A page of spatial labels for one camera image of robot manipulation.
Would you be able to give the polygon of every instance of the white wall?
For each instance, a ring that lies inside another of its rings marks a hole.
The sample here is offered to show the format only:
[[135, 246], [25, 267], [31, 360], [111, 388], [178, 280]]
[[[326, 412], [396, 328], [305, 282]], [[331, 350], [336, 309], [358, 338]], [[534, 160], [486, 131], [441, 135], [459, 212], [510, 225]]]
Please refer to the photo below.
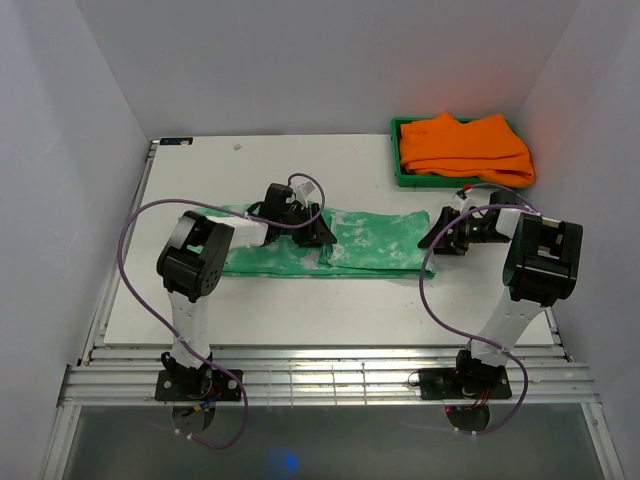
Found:
[[578, 0], [77, 0], [147, 137], [514, 118]]
[[583, 0], [519, 115], [538, 173], [528, 192], [584, 225], [578, 285], [556, 304], [587, 360], [629, 479], [640, 478], [640, 5]]
[[3, 0], [0, 45], [0, 477], [33, 479], [148, 143], [73, 0]]

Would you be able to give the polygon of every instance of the glass panel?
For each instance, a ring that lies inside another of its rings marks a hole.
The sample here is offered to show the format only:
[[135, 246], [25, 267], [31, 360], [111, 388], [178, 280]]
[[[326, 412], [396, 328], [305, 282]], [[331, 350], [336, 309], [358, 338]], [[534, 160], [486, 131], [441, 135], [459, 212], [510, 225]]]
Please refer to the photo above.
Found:
[[[491, 407], [501, 418], [508, 406]], [[441, 407], [260, 408], [239, 443], [215, 452], [171, 426], [164, 407], [84, 407], [65, 479], [602, 479], [579, 405], [528, 405], [486, 437], [416, 430], [447, 427]], [[204, 433], [223, 441], [239, 408], [219, 408]]]

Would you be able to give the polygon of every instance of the black mounting plate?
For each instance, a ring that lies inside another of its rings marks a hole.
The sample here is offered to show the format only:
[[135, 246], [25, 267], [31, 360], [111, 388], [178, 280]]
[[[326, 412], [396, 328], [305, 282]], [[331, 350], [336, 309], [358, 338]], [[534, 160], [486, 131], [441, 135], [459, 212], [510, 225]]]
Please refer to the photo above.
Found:
[[[242, 370], [230, 370], [236, 377], [242, 380]], [[229, 381], [231, 379], [224, 373], [218, 370], [211, 371], [211, 381], [214, 392], [217, 392], [218, 398], [216, 403], [219, 402], [237, 402], [242, 398], [240, 387], [238, 385], [235, 388], [229, 388]], [[169, 372], [162, 370], [158, 373], [158, 381], [156, 382], [156, 393], [154, 398], [159, 402], [197, 402], [206, 401], [210, 396], [203, 397], [201, 399], [194, 399], [185, 395], [178, 385], [173, 383], [169, 377]]]
[[[422, 400], [474, 400], [475, 392], [463, 395], [460, 388], [453, 384], [456, 369], [451, 368], [423, 368], [418, 370], [418, 384]], [[498, 386], [491, 390], [490, 400], [508, 400], [511, 398], [511, 386], [505, 373], [500, 377]]]

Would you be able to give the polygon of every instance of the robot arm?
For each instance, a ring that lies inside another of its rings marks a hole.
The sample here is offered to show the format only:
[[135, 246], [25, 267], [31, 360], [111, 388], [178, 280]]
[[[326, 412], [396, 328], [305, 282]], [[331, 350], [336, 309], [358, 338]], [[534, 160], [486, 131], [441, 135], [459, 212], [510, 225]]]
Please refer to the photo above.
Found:
[[[280, 235], [291, 235], [297, 245], [305, 247], [336, 243], [322, 216], [301, 229], [260, 222], [265, 219], [281, 225], [297, 225], [313, 218], [319, 206], [306, 202], [306, 195], [312, 190], [311, 183], [295, 189], [271, 184], [265, 200], [249, 209], [251, 218], [208, 218], [193, 211], [185, 212], [180, 218], [156, 266], [171, 301], [173, 326], [181, 336], [174, 338], [171, 351], [161, 356], [165, 370], [158, 377], [156, 400], [208, 399], [213, 395], [211, 387], [216, 382], [212, 378], [217, 374], [191, 355], [183, 342], [202, 357], [211, 359], [207, 335], [208, 295], [220, 281], [229, 250], [268, 245]], [[220, 397], [224, 388], [218, 387]]]
[[[516, 204], [512, 192], [491, 195], [492, 204]], [[460, 211], [445, 207], [421, 241], [427, 246]], [[525, 329], [544, 308], [571, 295], [577, 279], [582, 226], [543, 218], [517, 209], [489, 211], [482, 218], [460, 222], [434, 249], [436, 254], [464, 255], [470, 243], [511, 241], [503, 269], [505, 289], [487, 323], [478, 333], [503, 348], [471, 340], [460, 350], [451, 371], [420, 372], [423, 399], [473, 397], [489, 391], [492, 398], [510, 398], [505, 365]]]

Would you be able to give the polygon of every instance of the green cloth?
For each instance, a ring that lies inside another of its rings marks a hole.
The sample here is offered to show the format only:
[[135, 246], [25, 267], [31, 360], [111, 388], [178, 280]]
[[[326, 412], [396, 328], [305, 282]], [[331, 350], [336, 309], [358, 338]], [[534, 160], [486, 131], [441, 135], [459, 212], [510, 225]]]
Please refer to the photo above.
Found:
[[[226, 206], [243, 212], [248, 205]], [[210, 217], [225, 214], [198, 209]], [[283, 235], [261, 248], [238, 248], [227, 255], [224, 274], [280, 278], [402, 278], [419, 273], [424, 251], [418, 242], [429, 229], [427, 212], [408, 215], [355, 213], [325, 207], [322, 213], [338, 243], [322, 248], [298, 247]], [[427, 265], [430, 277], [435, 268]]]

